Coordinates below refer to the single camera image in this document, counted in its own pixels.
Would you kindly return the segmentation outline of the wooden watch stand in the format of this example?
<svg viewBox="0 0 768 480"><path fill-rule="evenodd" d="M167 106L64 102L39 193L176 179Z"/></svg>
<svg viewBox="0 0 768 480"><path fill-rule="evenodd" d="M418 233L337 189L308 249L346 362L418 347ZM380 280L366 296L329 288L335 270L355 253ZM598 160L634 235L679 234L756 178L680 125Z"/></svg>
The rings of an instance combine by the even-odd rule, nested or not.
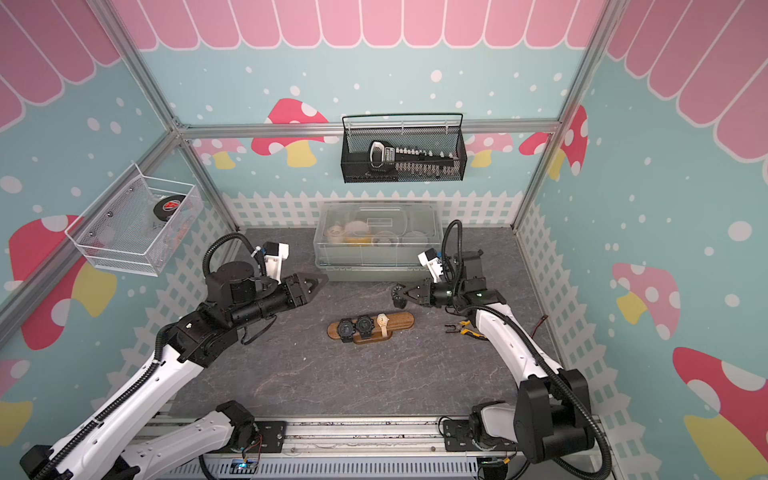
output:
<svg viewBox="0 0 768 480"><path fill-rule="evenodd" d="M364 314L342 318L327 327L327 336L345 344L365 345L388 341L395 332L411 329L415 317L409 312Z"/></svg>

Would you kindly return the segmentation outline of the beige strap watch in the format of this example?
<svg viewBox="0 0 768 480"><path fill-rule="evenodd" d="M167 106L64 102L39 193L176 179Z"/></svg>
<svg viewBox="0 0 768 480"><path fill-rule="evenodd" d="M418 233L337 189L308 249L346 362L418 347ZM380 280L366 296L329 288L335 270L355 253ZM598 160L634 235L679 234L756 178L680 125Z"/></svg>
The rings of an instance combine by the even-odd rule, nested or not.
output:
<svg viewBox="0 0 768 480"><path fill-rule="evenodd" d="M377 325L378 325L378 327L380 329L381 336L383 338L387 338L388 337L389 317L386 314L384 314L384 313L379 314L377 316L377 318L376 318L376 323L377 323Z"/></svg>

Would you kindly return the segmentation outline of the black rugged sport watch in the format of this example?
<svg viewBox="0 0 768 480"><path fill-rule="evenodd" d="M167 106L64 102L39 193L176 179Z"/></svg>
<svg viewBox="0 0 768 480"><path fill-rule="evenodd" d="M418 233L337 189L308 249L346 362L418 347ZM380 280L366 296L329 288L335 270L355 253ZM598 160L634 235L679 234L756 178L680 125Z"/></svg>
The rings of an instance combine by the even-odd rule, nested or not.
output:
<svg viewBox="0 0 768 480"><path fill-rule="evenodd" d="M337 325L337 334L343 343L353 343L357 332L356 323L350 319L342 319Z"/></svg>

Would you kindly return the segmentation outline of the large black digital watch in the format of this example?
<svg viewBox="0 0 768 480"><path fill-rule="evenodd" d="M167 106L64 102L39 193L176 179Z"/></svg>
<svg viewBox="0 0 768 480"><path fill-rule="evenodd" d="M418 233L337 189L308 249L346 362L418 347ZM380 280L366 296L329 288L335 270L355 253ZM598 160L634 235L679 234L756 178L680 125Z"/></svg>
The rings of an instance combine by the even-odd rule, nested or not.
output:
<svg viewBox="0 0 768 480"><path fill-rule="evenodd" d="M355 322L355 329L361 339L369 339L372 337L375 329L375 321L368 315L359 316Z"/></svg>

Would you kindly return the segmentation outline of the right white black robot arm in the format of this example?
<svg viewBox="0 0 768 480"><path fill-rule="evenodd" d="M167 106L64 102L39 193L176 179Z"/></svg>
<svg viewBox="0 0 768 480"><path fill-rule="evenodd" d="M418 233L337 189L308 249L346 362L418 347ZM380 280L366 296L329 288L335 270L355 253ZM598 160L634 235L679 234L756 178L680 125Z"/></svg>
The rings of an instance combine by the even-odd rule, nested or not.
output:
<svg viewBox="0 0 768 480"><path fill-rule="evenodd" d="M505 401L473 407L467 420L470 442L481 451L509 445L524 458L520 478L533 464L552 461L579 479L606 479L613 471L611 448L594 418L585 376L552 359L514 318L503 296L487 285L480 250L463 246L463 224L451 221L444 236L456 239L419 256L430 272L420 283L397 284L391 297L402 309L413 303L442 308L468 321L503 360L516 383L515 404Z"/></svg>

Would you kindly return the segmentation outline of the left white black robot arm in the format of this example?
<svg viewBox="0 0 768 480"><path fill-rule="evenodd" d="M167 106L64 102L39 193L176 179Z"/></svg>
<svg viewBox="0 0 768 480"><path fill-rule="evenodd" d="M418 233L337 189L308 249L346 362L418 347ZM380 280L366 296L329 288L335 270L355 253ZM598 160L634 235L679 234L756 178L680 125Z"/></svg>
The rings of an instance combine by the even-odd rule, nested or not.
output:
<svg viewBox="0 0 768 480"><path fill-rule="evenodd" d="M182 387L236 343L248 326L309 304L325 274L283 276L289 248L253 246L239 232L215 240L202 259L207 297L159 329L153 352L95 414L53 445L35 445L20 460L30 479L155 479L224 447L240 455L263 443L253 415L228 401L197 421L142 445L136 434Z"/></svg>

